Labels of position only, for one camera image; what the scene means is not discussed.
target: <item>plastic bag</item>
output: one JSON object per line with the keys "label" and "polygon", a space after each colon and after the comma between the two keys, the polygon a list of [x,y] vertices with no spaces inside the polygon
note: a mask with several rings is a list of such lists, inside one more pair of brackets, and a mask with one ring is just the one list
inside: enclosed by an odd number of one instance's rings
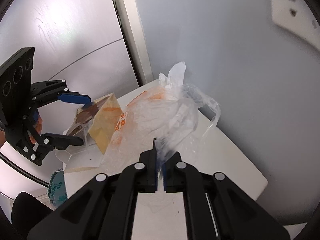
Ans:
{"label": "plastic bag", "polygon": [[188,84],[169,89],[158,86],[143,92],[127,105],[101,166],[109,175],[121,172],[137,162],[141,152],[151,149],[156,138],[157,165],[161,167],[184,138],[191,138],[198,125],[198,108],[205,105],[214,112],[214,117],[202,139],[220,117],[219,104],[213,98]]}
{"label": "plastic bag", "polygon": [[66,164],[65,173],[98,168],[123,112],[114,93],[78,108],[75,120],[65,134],[78,136],[84,145],[55,150],[56,157]]}
{"label": "plastic bag", "polygon": [[48,198],[54,208],[58,208],[68,199],[62,169],[56,170],[50,178]]}

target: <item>white table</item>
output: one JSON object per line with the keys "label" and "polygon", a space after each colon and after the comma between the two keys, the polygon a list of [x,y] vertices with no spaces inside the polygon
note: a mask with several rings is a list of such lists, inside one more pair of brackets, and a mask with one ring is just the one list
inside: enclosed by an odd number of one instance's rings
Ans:
{"label": "white table", "polygon": [[[119,98],[121,108],[125,109],[132,99],[143,91],[157,86],[158,82],[154,80]],[[199,124],[194,132],[195,135],[200,137],[209,124],[210,121],[199,112]],[[225,173],[252,199],[256,200],[268,183],[260,171],[217,127],[208,134],[206,141],[209,143],[206,143],[204,152],[196,164],[198,170],[207,174],[217,171]],[[101,172],[104,171],[96,168],[66,173],[64,177],[68,197]],[[187,239],[182,193],[139,194],[132,239]]]}

